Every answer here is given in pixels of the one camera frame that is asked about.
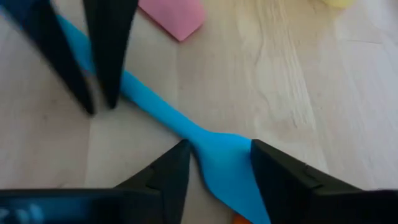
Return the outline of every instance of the pink eraser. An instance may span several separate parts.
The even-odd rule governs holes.
[[[200,0],[140,0],[138,5],[179,41],[185,40],[205,21]]]

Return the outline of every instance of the blue silicone spatula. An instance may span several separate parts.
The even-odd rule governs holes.
[[[73,24],[58,17],[80,66],[94,72],[90,42]],[[253,223],[270,223],[251,166],[251,140],[207,131],[172,108],[127,71],[121,91],[144,111],[195,146],[205,183],[215,197]]]

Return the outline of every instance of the orange object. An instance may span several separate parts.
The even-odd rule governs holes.
[[[240,214],[235,213],[233,224],[251,224],[251,222],[249,222],[247,219],[245,219]]]

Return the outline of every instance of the blurry black object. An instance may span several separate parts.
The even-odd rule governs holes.
[[[90,92],[50,2],[48,0],[0,0],[0,4],[22,27],[84,109],[89,114],[93,114],[94,106]]]
[[[97,79],[115,108],[124,56],[138,0],[83,0]],[[89,114],[93,101],[49,0],[0,0]]]
[[[0,190],[0,223],[178,224],[191,149],[181,141],[115,189]]]
[[[256,181],[272,223],[398,223],[398,191],[364,191],[260,141]]]
[[[83,0],[99,84],[114,108],[138,0]]]

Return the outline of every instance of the wooden table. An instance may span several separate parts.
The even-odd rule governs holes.
[[[79,0],[55,1],[85,29]],[[364,189],[398,188],[398,2],[204,0],[177,43],[139,12],[126,69],[194,122],[259,138]],[[89,119],[0,19],[0,187],[112,187],[179,141],[137,106]],[[194,160],[183,223],[230,223]]]

